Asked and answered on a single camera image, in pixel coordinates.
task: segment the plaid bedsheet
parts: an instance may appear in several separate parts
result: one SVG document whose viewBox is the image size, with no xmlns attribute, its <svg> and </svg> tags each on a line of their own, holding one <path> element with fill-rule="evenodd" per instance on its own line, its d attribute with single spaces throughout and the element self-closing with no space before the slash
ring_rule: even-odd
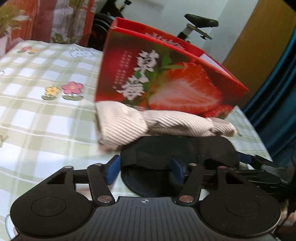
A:
<svg viewBox="0 0 296 241">
<path fill-rule="evenodd" d="M 19 196 L 66 165 L 108 162 L 98 149 L 93 98 L 102 53 L 78 45 L 24 41 L 0 59 L 0 241 L 5 217 Z M 239 130 L 238 151 L 270 159 L 238 107 L 227 117 Z M 120 176 L 115 198 L 135 196 Z M 90 197 L 87 185 L 77 187 Z"/>
</svg>

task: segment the white wall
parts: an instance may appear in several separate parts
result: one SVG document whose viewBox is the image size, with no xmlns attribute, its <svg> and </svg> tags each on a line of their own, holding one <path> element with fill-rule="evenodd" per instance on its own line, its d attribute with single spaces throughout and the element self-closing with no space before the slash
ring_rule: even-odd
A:
<svg viewBox="0 0 296 241">
<path fill-rule="evenodd" d="M 116 4 L 121 6 L 124 0 Z M 122 14 L 125 18 L 140 22 L 173 35 L 178 35 L 189 23 L 186 13 L 218 19 L 228 0 L 131 0 Z M 209 33 L 211 28 L 204 28 Z M 205 40 L 197 32 L 188 39 L 192 44 L 202 47 Z"/>
<path fill-rule="evenodd" d="M 220 17 L 219 27 L 210 32 L 202 49 L 222 63 L 250 18 L 258 0 L 228 0 Z"/>
</svg>

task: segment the silver bolt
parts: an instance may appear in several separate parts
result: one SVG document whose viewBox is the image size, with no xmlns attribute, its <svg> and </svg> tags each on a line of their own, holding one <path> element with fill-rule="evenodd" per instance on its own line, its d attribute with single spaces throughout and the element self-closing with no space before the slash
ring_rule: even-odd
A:
<svg viewBox="0 0 296 241">
<path fill-rule="evenodd" d="M 189 195 L 183 195 L 183 196 L 179 197 L 179 200 L 181 202 L 191 203 L 191 202 L 193 202 L 194 198 Z"/>
<path fill-rule="evenodd" d="M 101 203 L 109 203 L 112 201 L 112 198 L 110 196 L 103 195 L 98 197 L 98 201 Z"/>
</svg>

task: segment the curtain fold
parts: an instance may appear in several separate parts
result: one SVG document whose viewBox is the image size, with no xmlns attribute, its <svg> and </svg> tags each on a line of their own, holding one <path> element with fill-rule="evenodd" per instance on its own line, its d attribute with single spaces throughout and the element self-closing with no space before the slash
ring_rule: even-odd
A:
<svg viewBox="0 0 296 241">
<path fill-rule="evenodd" d="M 260 135 L 270 156 L 288 164 L 296 138 L 296 29 L 264 84 L 243 112 Z"/>
</svg>

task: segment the exercise bike seat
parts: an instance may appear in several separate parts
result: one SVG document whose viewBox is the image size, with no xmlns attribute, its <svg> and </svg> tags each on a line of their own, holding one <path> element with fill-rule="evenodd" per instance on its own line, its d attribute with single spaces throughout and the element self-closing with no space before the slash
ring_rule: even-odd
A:
<svg viewBox="0 0 296 241">
<path fill-rule="evenodd" d="M 219 25 L 218 21 L 215 19 L 204 18 L 193 14 L 185 14 L 184 17 L 197 28 L 212 28 L 218 27 Z"/>
</svg>

